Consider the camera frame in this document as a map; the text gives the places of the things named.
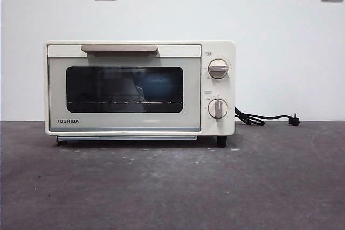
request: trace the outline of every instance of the oven door handle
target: oven door handle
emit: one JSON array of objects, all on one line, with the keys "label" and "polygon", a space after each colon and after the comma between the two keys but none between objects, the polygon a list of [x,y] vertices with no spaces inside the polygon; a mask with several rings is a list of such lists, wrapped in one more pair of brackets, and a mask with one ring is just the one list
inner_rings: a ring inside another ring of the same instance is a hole
[{"label": "oven door handle", "polygon": [[92,55],[158,53],[158,47],[154,44],[84,44],[81,46],[81,50]]}]

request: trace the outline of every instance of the toshiba logo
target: toshiba logo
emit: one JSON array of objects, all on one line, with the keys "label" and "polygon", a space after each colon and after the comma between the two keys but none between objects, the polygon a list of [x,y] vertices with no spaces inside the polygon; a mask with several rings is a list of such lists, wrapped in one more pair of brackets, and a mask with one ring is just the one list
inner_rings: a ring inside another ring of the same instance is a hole
[{"label": "toshiba logo", "polygon": [[79,123],[78,119],[57,119],[58,123]]}]

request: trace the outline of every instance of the beige handle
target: beige handle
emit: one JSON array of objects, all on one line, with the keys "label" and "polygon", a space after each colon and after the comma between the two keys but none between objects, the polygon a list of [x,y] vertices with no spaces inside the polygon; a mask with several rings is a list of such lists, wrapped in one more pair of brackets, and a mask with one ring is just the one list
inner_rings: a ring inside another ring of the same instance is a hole
[{"label": "beige handle", "polygon": [[89,54],[106,54],[117,52],[144,52],[157,53],[157,45],[148,44],[85,44],[81,46],[81,50]]}]

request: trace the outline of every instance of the temperature knob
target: temperature knob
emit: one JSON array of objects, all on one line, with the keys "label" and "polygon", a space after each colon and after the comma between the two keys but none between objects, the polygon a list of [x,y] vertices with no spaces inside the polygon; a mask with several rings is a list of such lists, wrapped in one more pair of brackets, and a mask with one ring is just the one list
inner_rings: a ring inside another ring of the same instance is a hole
[{"label": "temperature knob", "polygon": [[209,64],[209,73],[211,77],[221,79],[226,76],[229,67],[223,59],[215,59]]}]

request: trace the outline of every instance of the control knob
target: control knob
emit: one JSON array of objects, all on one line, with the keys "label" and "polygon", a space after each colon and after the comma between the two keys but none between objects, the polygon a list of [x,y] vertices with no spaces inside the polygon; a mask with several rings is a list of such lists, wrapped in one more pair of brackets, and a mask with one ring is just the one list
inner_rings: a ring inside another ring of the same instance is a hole
[{"label": "control knob", "polygon": [[222,99],[214,99],[209,103],[208,109],[213,118],[221,119],[227,113],[227,104]]},{"label": "control knob", "polygon": [[211,77],[221,79],[226,76],[229,67],[223,59],[215,59],[209,64],[209,73]]}]

